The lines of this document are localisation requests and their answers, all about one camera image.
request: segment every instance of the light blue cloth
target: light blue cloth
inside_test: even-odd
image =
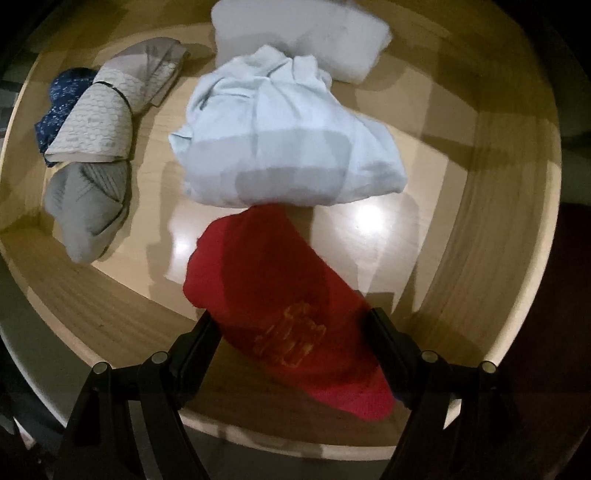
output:
[[[206,205],[333,205],[401,192],[392,136],[347,111],[312,56],[270,46],[204,75],[169,136],[186,193]]]

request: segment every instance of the beige fabric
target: beige fabric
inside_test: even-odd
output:
[[[132,45],[108,60],[82,94],[46,152],[48,161],[109,162],[128,158],[132,114],[159,105],[178,77],[186,49],[173,38]],[[127,99],[132,112],[116,87]]]

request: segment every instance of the wooden surface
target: wooden surface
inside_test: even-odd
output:
[[[360,86],[335,82],[347,108],[388,125],[409,175],[404,193],[348,205],[289,207],[298,231],[352,288],[449,361],[499,362],[527,313],[551,244],[560,188],[552,92],[519,27],[480,0],[362,1],[394,40]],[[0,242],[21,288],[86,362],[143,361],[191,328],[181,292],[195,240],[237,210],[181,192],[167,135],[213,68],[212,2],[89,0],[42,53],[20,94],[0,157]],[[129,219],[108,253],[74,265],[40,208],[50,178],[33,123],[47,86],[158,35],[191,59],[138,125]],[[187,424],[291,455],[386,458],[407,412],[364,423],[283,387],[223,344]]]

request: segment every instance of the rolled gray fabric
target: rolled gray fabric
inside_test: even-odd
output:
[[[132,116],[159,105],[180,73],[186,49],[173,38],[132,45],[108,60],[46,151],[71,162],[47,185],[45,209],[61,226],[70,258],[98,259],[123,224]]]
[[[132,116],[158,106],[186,54],[178,40],[157,37],[105,62],[45,153],[52,162],[110,162],[129,156]]]
[[[68,256],[76,263],[98,259],[129,210],[129,162],[71,163],[49,181],[45,210],[60,224]]]

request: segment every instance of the black clamp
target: black clamp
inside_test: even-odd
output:
[[[479,452],[500,438],[499,426],[508,431],[512,424],[496,366],[450,365],[435,352],[422,352],[381,309],[371,310],[363,329],[394,396],[411,410],[381,479],[477,478]],[[178,410],[197,393],[220,339],[206,312],[168,352],[141,365],[96,364],[70,416],[54,479],[144,480],[127,403],[139,400],[164,480],[209,480]],[[443,432],[453,397],[462,399],[462,408],[450,442]]]

